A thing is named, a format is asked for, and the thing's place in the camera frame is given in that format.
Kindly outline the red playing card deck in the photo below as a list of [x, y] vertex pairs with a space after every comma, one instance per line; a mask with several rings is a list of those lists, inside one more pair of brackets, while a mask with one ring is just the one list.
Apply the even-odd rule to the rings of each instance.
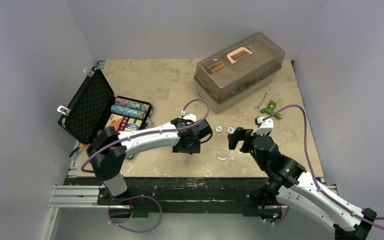
[[118, 132], [121, 127], [122, 123], [124, 121], [124, 116], [116, 113], [112, 113], [107, 121], [107, 123], [104, 126], [104, 129], [113, 127], [116, 132]]

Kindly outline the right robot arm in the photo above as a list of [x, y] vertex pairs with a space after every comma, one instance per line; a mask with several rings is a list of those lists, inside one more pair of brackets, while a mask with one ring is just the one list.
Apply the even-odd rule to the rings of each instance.
[[280, 203], [292, 207], [334, 230], [336, 240], [365, 240], [377, 213], [360, 208], [339, 197], [314, 179], [306, 168], [282, 154], [268, 134], [238, 127], [228, 135], [228, 147], [234, 150], [242, 141], [240, 152], [249, 153], [267, 174], [260, 188], [261, 205]]

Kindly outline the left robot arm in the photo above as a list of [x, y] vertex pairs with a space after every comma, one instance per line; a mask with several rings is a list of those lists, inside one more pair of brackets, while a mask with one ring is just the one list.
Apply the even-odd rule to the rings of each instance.
[[171, 147], [174, 153], [198, 154], [201, 143], [209, 140], [212, 133], [205, 119], [193, 122], [175, 118], [161, 126], [134, 132], [116, 132], [110, 127], [101, 132], [86, 152], [96, 179], [106, 186], [110, 199], [122, 205], [129, 199], [121, 173], [126, 158], [164, 147]]

